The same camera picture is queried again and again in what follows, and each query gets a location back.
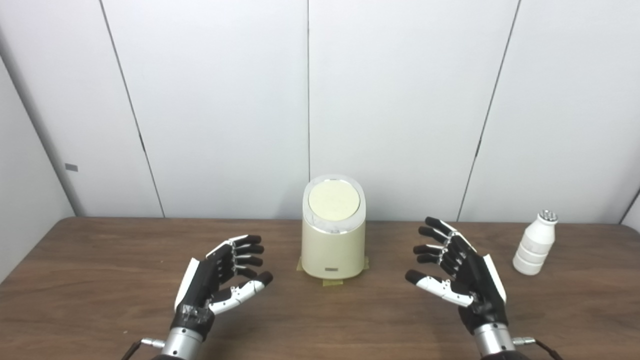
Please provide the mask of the black and white left hand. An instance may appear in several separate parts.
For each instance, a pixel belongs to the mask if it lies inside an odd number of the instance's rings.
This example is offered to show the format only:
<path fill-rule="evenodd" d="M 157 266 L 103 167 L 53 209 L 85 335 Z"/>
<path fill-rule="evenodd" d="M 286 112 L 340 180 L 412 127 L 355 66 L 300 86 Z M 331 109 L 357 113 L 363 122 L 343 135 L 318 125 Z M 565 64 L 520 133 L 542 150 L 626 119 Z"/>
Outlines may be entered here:
<path fill-rule="evenodd" d="M 215 318 L 263 291 L 273 280 L 257 273 L 265 251 L 260 235 L 238 235 L 213 248 L 203 259 L 190 259 L 174 300 L 170 328 L 185 328 L 206 340 Z"/>

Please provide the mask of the black and white right hand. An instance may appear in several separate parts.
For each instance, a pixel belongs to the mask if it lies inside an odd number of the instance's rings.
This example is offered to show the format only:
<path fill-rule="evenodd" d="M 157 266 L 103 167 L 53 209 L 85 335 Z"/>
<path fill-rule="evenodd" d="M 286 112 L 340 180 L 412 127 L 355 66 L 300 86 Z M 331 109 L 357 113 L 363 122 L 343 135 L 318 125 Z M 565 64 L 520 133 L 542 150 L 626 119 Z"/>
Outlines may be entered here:
<path fill-rule="evenodd" d="M 438 244 L 414 246 L 417 262 L 437 265 L 448 278 L 409 269 L 406 280 L 456 305 L 462 324 L 471 334 L 487 324 L 509 326 L 505 287 L 491 256 L 480 255 L 460 231 L 438 218 L 426 217 L 418 232 Z"/>

